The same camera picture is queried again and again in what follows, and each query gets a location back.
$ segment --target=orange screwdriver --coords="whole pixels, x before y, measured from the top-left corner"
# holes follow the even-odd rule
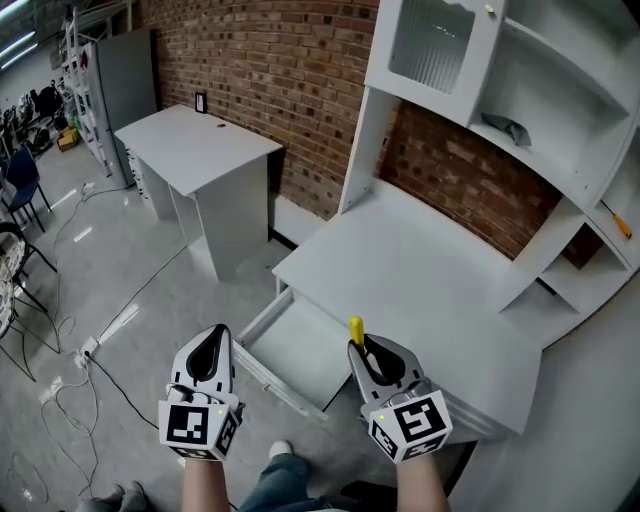
[[[627,238],[627,240],[631,238],[631,235],[633,235],[633,233],[631,232],[631,229],[629,228],[629,226],[627,226],[625,221],[622,220],[622,217],[620,217],[620,215],[618,215],[617,213],[613,213],[611,208],[609,208],[604,201],[600,202],[604,204],[604,207],[611,212],[611,215],[613,215],[613,219],[616,221],[618,228],[620,228],[620,231]]]

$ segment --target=frosted glass panel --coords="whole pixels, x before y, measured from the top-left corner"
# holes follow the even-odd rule
[[[443,0],[404,0],[389,70],[451,94],[475,13]]]

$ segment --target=fiducial marker cube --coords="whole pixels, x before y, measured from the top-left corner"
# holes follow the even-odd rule
[[[160,442],[181,457],[200,460],[227,458],[240,425],[227,404],[193,404],[160,400]]]
[[[369,415],[369,435],[396,464],[439,450],[452,430],[441,391]]]

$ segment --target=yellow handle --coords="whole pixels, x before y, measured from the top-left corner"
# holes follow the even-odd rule
[[[620,231],[622,231],[622,234],[627,237],[627,239],[631,238],[631,235],[633,233],[631,232],[631,229],[629,228],[629,226],[627,226],[625,221],[622,220],[620,215],[614,213],[613,218],[616,220],[616,224],[618,224],[618,227],[620,228]]]
[[[364,349],[364,323],[359,316],[349,318],[349,331],[351,339],[360,348]]]

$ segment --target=power strip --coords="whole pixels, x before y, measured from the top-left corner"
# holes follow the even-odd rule
[[[98,350],[99,346],[100,344],[96,341],[96,339],[93,336],[89,336],[74,359],[76,366],[80,369],[84,368],[87,365],[87,357],[85,356],[85,354],[88,352],[89,355],[92,356],[93,353]]]

